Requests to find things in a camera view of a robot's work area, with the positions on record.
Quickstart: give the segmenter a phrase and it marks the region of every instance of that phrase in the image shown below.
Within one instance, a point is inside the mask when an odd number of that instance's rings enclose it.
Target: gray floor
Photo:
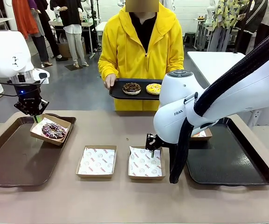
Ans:
[[[206,81],[187,55],[191,50],[194,49],[185,50],[185,69],[194,72],[199,83],[206,87]],[[113,99],[104,88],[98,72],[98,59],[99,54],[91,60],[87,58],[90,67],[75,71],[65,68],[72,64],[71,59],[67,62],[50,60],[54,65],[46,68],[50,72],[49,84],[41,87],[41,96],[50,101],[48,110],[114,110]],[[38,54],[32,57],[32,62],[35,67],[40,67]],[[6,94],[15,94],[12,86],[4,86],[4,90]],[[16,102],[17,97],[0,98],[0,122],[5,122],[18,111],[13,107]]]

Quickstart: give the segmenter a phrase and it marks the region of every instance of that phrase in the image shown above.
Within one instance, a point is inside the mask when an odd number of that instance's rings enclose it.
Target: yellow jacket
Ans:
[[[106,24],[98,67],[104,80],[117,78],[163,79],[170,71],[183,69],[182,30],[175,13],[159,4],[159,12],[145,52],[132,25],[129,13],[122,8]],[[117,111],[156,111],[158,101],[117,100]]]

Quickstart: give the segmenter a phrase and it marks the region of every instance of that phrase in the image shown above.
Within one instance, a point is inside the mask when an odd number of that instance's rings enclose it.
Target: box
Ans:
[[[205,133],[205,137],[191,137],[190,141],[208,141],[211,137],[212,137],[212,133],[210,131],[209,128],[207,128],[205,131],[203,131]]]
[[[79,159],[79,162],[78,162],[78,165],[76,167],[76,175],[78,175],[79,177],[81,178],[111,178],[114,174],[114,171],[115,171],[115,164],[116,164],[116,157],[117,157],[117,146],[97,146],[97,145],[88,145],[88,146],[85,146],[83,152],[85,151],[86,148],[92,148],[92,149],[112,149],[115,151],[115,155],[114,155],[114,162],[112,164],[112,173],[111,174],[105,174],[105,175],[87,175],[87,174],[79,174],[78,171],[79,171],[79,168],[80,168],[80,165],[81,165],[81,161],[82,161],[82,158],[83,158],[83,154],[81,156],[81,158]]]
[[[42,114],[41,115],[41,118],[47,118],[55,123],[57,123],[58,125],[64,127],[64,128],[67,128],[67,130],[70,129],[70,126],[71,126],[71,123],[65,121],[65,120],[62,120],[62,119],[59,119],[59,118],[56,118],[56,117],[53,117],[53,116],[50,116],[50,115],[47,115],[47,114]],[[31,132],[31,136],[34,137],[34,138],[37,138],[37,139],[41,139],[43,141],[47,141],[47,142],[50,142],[52,144],[55,144],[57,146],[60,146],[64,141],[65,139],[67,138],[67,134],[65,135],[64,138],[60,139],[60,140],[57,140],[57,139],[50,139],[46,136],[43,136],[43,135],[39,135],[39,134],[36,134],[34,132],[32,132],[33,128],[37,125],[37,123],[34,123],[30,132]]]
[[[58,47],[59,47],[60,54],[63,57],[72,57],[71,53],[70,53],[68,43],[58,43]],[[84,52],[84,55],[86,55],[86,45],[85,45],[85,43],[83,43],[83,52]]]
[[[141,148],[145,149],[145,146],[132,146],[133,148]],[[133,176],[130,175],[131,171],[129,168],[129,162],[128,162],[128,176],[132,180],[163,180],[163,178],[166,176],[166,166],[165,166],[165,159],[164,159],[164,154],[162,148],[158,149],[160,151],[160,163],[161,163],[161,173],[162,176]]]

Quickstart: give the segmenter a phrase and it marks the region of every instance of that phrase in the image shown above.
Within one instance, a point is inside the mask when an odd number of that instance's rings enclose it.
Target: plastic tray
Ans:
[[[127,95],[123,92],[123,86],[126,83],[137,83],[142,88],[142,91],[135,96]],[[148,84],[161,84],[161,79],[138,79],[138,78],[118,78],[115,85],[110,89],[110,95],[116,99],[139,99],[139,100],[159,100],[159,95],[151,95],[147,93],[146,87]]]
[[[76,118],[49,115],[71,123],[60,146],[30,136],[32,117],[18,118],[0,136],[0,187],[40,186],[50,178]]]
[[[210,128],[208,142],[190,142],[187,167],[200,184],[269,185],[269,167],[230,118]]]

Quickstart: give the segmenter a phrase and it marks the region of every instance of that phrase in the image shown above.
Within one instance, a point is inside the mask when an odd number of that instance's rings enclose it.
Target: pastry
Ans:
[[[147,85],[146,88],[147,92],[152,94],[152,95],[159,95],[160,94],[160,90],[161,90],[161,85],[160,84],[149,84]]]
[[[137,83],[126,83],[123,86],[123,92],[128,95],[138,95],[141,92],[142,88]]]
[[[42,133],[50,139],[62,139],[66,134],[62,126],[52,123],[45,124],[42,128]]]

